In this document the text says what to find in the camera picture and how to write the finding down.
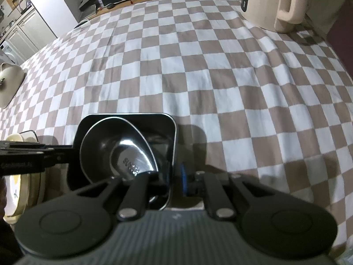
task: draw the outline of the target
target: washing machine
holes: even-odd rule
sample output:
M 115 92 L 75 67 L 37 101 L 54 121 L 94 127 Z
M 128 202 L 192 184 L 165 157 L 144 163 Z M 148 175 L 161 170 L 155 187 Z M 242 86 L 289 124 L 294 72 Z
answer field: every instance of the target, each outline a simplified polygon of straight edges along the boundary
M 17 52 L 11 47 L 8 42 L 3 41 L 0 48 L 6 54 L 6 56 L 8 56 L 11 61 L 13 61 L 14 64 L 20 66 L 24 63 L 24 60 L 20 57 L 19 54 L 17 54 Z

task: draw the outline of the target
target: wooden desk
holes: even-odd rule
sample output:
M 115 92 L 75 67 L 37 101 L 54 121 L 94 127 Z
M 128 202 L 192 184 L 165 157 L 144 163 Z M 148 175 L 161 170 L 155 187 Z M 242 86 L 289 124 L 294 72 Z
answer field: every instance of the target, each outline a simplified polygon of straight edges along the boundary
M 137 4 L 137 3 L 141 3 L 141 2 L 146 2 L 146 1 L 151 1 L 151 0 L 131 0 L 131 1 L 126 1 L 126 2 L 123 2 L 123 3 L 121 3 L 121 4 L 118 4 L 118 5 L 116 5 L 116 6 L 115 6 L 114 8 L 112 8 L 112 9 L 103 8 L 103 9 L 101 9 L 101 10 L 98 10 L 95 15 L 92 15 L 92 16 L 88 17 L 87 19 L 88 19 L 88 20 L 91 20 L 91 19 L 93 19 L 93 18 L 96 18 L 96 17 L 98 17 L 98 16 L 100 16 L 100 15 L 103 15 L 103 14 L 105 14 L 105 13 L 109 13 L 109 12 L 114 11 L 114 10 L 116 10 L 116 9 L 121 9 L 121 8 L 123 8 L 123 7 L 131 6 L 131 5 L 133 5 L 133 4 Z

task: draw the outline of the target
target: beige electric kettle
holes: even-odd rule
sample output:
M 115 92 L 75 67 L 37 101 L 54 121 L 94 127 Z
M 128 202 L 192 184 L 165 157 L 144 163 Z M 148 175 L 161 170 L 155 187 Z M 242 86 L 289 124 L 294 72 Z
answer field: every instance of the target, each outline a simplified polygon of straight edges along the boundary
M 258 27 L 288 33 L 300 24 L 308 0 L 241 0 L 242 15 Z
M 0 108 L 6 108 L 23 82 L 25 73 L 20 66 L 2 63 L 0 68 Z

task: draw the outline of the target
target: white kitchen cabinet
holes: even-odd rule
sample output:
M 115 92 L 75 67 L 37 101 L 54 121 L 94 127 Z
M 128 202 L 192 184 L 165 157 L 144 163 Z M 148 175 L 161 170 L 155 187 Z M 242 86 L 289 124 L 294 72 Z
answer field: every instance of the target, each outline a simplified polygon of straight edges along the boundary
M 24 61 L 28 60 L 31 56 L 38 52 L 36 46 L 24 34 L 18 25 L 7 36 L 6 41 Z
M 36 10 L 32 10 L 19 23 L 19 26 L 31 42 L 38 48 L 38 50 L 42 49 L 56 39 L 56 36 Z

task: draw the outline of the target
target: checkered tablecloth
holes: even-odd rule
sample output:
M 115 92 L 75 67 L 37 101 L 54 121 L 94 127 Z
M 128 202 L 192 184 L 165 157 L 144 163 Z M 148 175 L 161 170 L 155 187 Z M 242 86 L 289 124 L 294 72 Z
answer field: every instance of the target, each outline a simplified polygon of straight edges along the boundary
M 240 0 L 154 0 L 97 17 L 23 64 L 1 138 L 70 144 L 89 113 L 165 112 L 188 169 L 241 171 L 318 204 L 353 235 L 353 84 L 302 25 L 264 31 Z

